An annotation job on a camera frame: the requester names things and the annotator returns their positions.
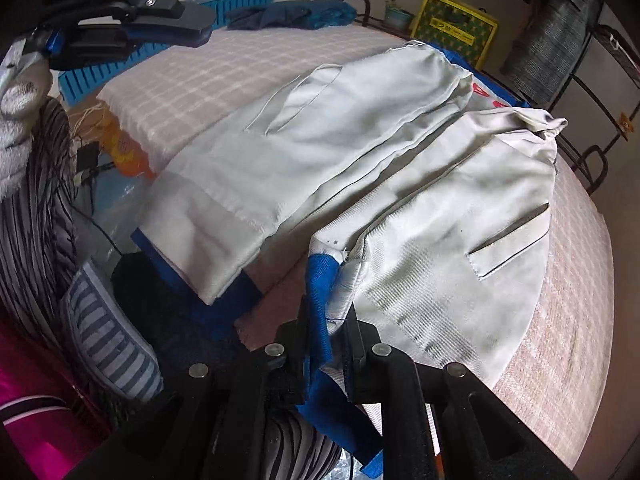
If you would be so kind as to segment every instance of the yellow box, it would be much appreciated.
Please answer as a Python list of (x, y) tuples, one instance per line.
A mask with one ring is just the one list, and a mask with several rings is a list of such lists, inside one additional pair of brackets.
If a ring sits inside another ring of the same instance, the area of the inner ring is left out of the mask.
[(452, 50), (482, 70), (497, 29), (495, 18), (456, 0), (424, 0), (412, 38)]

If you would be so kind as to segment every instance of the mattress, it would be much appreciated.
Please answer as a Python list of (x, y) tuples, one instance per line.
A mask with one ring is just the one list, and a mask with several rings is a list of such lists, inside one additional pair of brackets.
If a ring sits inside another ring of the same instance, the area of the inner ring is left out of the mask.
[[(204, 128), (322, 63), (344, 63), (402, 40), (359, 26), (316, 31), (217, 30), (206, 46), (172, 47), (108, 82), (98, 96), (123, 130), (164, 168)], [(604, 219), (558, 158), (550, 254), (542, 293), (495, 393), (565, 464), (577, 461), (598, 409), (613, 329), (613, 263)], [(250, 348), (272, 342), (294, 319), (303, 257), (237, 322)]]

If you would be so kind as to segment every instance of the plant pot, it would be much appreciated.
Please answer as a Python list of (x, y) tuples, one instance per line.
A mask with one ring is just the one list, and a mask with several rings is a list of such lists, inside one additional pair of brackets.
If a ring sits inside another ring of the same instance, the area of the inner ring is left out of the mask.
[(386, 7), (383, 23), (385, 27), (393, 28), (400, 32), (406, 32), (409, 29), (409, 25), (413, 18), (414, 15), (406, 10)]

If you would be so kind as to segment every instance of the black striped fabric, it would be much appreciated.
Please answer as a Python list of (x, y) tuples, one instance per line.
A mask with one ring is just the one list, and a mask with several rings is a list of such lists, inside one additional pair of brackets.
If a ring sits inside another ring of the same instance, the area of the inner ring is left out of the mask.
[(340, 460), (342, 448), (298, 412), (271, 412), (264, 432), (264, 480), (320, 480)]
[(12, 419), (55, 408), (69, 409), (65, 401), (57, 397), (44, 395), (22, 397), (0, 406), (0, 424), (7, 424)]
[(76, 273), (69, 124), (54, 99), (40, 110), (20, 189), (0, 203), (0, 304), (33, 338), (62, 346), (59, 302)]

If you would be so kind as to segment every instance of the screw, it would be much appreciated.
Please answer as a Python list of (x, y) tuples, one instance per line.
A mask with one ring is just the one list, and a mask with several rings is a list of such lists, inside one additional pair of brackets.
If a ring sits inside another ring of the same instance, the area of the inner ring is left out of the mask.
[(389, 354), (391, 354), (391, 350), (392, 350), (391, 346), (389, 346), (386, 343), (376, 343), (371, 347), (371, 351), (375, 355), (379, 355), (380, 357), (388, 356)]
[(279, 357), (284, 354), (284, 346), (280, 343), (271, 343), (264, 347), (264, 352), (271, 357)]
[(460, 363), (449, 363), (447, 365), (447, 373), (451, 377), (464, 377), (466, 374), (466, 367)]
[(203, 363), (196, 363), (189, 367), (189, 375), (194, 379), (201, 379), (202, 377), (206, 377), (209, 373), (209, 367)]

